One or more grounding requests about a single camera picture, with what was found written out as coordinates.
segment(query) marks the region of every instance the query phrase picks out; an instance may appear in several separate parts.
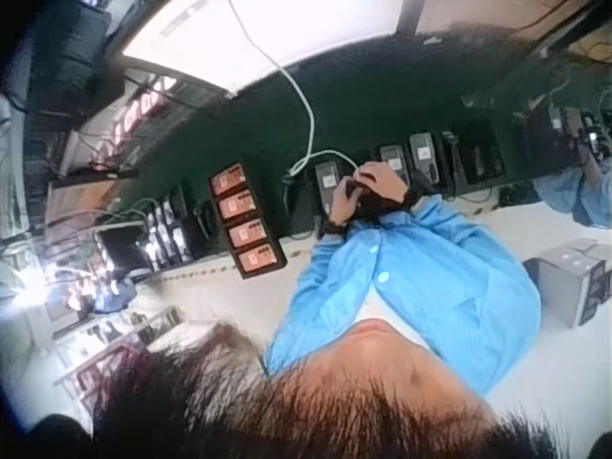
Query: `black wristband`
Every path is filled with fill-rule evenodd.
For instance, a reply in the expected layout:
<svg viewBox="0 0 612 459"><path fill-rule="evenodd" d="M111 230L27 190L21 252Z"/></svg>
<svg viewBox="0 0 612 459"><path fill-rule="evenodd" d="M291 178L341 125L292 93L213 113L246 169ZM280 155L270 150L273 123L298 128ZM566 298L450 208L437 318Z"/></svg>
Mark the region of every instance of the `black wristband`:
<svg viewBox="0 0 612 459"><path fill-rule="evenodd" d="M325 220L325 223L323 224L323 234L331 234L345 237L346 227L342 227L340 225L336 225L333 222L330 222L329 220Z"/></svg>
<svg viewBox="0 0 612 459"><path fill-rule="evenodd" d="M409 188L404 194L404 200L402 201L402 209L409 212L412 207L419 202L422 194L413 188Z"/></svg>

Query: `orange label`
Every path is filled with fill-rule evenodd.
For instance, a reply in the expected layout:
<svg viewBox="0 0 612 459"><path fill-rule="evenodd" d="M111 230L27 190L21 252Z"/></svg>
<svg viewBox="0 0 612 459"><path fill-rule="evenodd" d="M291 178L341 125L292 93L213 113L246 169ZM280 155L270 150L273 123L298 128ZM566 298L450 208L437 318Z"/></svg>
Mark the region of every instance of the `orange label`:
<svg viewBox="0 0 612 459"><path fill-rule="evenodd" d="M212 192L215 196L219 196L232 188L236 188L245 182L245 180L246 178L244 170L242 170L242 165L233 165L212 178Z"/></svg>
<svg viewBox="0 0 612 459"><path fill-rule="evenodd" d="M231 244L236 248L266 238L266 231L258 218L229 230Z"/></svg>
<svg viewBox="0 0 612 459"><path fill-rule="evenodd" d="M230 218L255 210L255 201L252 198L251 192L246 190L221 200L219 202L219 209L223 219L229 220Z"/></svg>
<svg viewBox="0 0 612 459"><path fill-rule="evenodd" d="M250 251L245 251L238 255L242 269L250 273L251 271L260 270L266 266L276 263L276 255L270 244L256 247Z"/></svg>

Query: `hand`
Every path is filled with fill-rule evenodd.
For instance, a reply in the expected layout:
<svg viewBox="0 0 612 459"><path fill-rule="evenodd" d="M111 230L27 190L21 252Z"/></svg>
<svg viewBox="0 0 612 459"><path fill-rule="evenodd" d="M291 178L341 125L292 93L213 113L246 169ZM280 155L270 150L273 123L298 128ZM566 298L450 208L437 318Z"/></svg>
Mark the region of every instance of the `hand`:
<svg viewBox="0 0 612 459"><path fill-rule="evenodd" d="M398 203L404 201L404 195L408 191L408 185L387 163L366 163L355 171L353 178L379 196Z"/></svg>
<svg viewBox="0 0 612 459"><path fill-rule="evenodd" d="M362 188L356 187L350 198L346 197L346 184L351 180L350 177L343 177L334 190L332 209L329 212L329 221L339 227L346 225L346 222L353 216L357 209L357 202L361 196Z"/></svg>

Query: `person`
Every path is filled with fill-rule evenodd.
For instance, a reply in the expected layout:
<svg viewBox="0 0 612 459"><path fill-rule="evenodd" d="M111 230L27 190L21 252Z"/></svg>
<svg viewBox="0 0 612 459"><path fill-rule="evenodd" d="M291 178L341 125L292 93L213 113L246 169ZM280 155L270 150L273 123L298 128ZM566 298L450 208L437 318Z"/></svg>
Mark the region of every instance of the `person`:
<svg viewBox="0 0 612 459"><path fill-rule="evenodd" d="M330 346L338 351L319 351L331 356L322 372L363 365L359 371L404 381L402 390L427 400L451 387L487 394L539 330L536 286L488 229L439 195L420 196L387 164L367 163L352 180L361 187L349 197L348 177L334 192L326 234L267 351L270 371ZM396 203L379 224L350 222L364 187ZM364 332L376 337L373 349L344 344L365 340ZM424 388L416 391L409 382L421 366L431 373L418 378Z"/></svg>
<svg viewBox="0 0 612 459"><path fill-rule="evenodd" d="M354 180L354 191L348 179L335 191L327 233L265 353L267 371L253 369L252 344L143 353L105 386L89 454L563 457L546 425L498 418L482 398L539 326L539 296L521 264L384 164L365 164ZM363 186L404 209L348 224ZM384 319L361 320L369 298Z"/></svg>
<svg viewBox="0 0 612 459"><path fill-rule="evenodd" d="M584 143L578 143L578 152L580 166L533 180L535 191L550 208L572 214L581 225L612 228L612 159L598 163Z"/></svg>

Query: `green workbench surface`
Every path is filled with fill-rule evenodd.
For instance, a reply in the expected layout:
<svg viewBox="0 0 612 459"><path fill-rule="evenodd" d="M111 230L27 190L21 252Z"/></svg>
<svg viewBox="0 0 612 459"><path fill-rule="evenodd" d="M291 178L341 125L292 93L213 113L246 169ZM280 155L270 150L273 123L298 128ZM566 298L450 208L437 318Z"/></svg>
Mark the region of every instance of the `green workbench surface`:
<svg viewBox="0 0 612 459"><path fill-rule="evenodd" d="M533 178L513 115L529 98L570 75L570 84L555 101L590 108L606 78L605 66L568 65L567 56L542 61L524 55L524 48L503 40L486 48L460 38L429 46L381 40L290 70L315 112L315 151L334 148L358 164L381 145L405 144L412 133L440 132L457 120L490 119L506 175L457 189L462 194ZM472 107L464 103L466 95ZM208 177L247 158L258 168L278 235L309 230L312 209L303 198L291 225L281 206L281 177L304 155L308 128L306 112L288 82L279 75L267 78L196 114L148 152L126 201L159 197L179 184L188 184L196 199L209 199Z"/></svg>

